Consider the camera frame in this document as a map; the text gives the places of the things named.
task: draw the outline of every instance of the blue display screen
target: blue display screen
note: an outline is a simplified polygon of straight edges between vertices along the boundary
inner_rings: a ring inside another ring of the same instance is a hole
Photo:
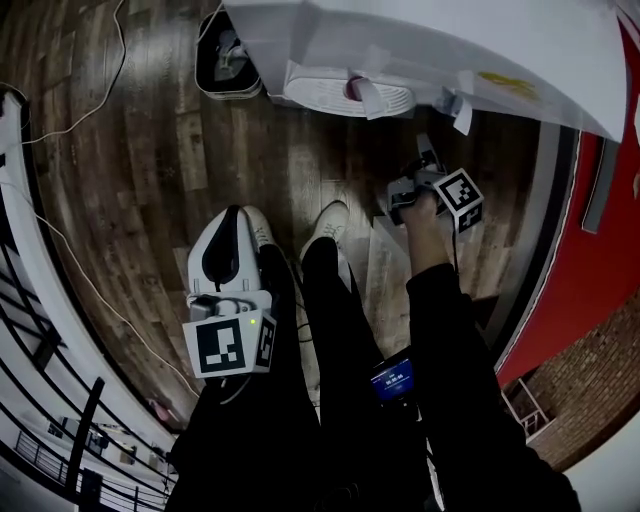
[[[411,391],[413,389],[411,361],[404,359],[395,366],[387,368],[371,379],[371,383],[383,402]]]

